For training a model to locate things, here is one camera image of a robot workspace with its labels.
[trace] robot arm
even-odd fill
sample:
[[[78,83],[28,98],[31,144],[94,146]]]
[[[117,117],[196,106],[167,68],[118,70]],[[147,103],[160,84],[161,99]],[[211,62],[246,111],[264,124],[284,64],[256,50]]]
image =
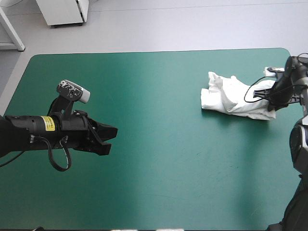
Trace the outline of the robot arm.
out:
[[[86,112],[72,112],[74,102],[86,103],[90,92],[68,80],[60,82],[57,92],[59,97],[52,102],[47,116],[0,116],[0,157],[12,151],[48,150],[51,165],[66,171],[71,166],[69,148],[109,154],[111,144],[105,141],[116,137],[117,128],[96,122]],[[66,168],[54,161],[53,149],[64,150]]]
[[[292,162],[301,173],[301,181],[282,222],[270,225],[268,231],[308,231],[308,58],[290,56],[284,71],[274,68],[268,71],[275,73],[276,82],[271,89],[255,91],[254,96],[268,100],[269,111],[300,103],[304,113],[290,135]]]

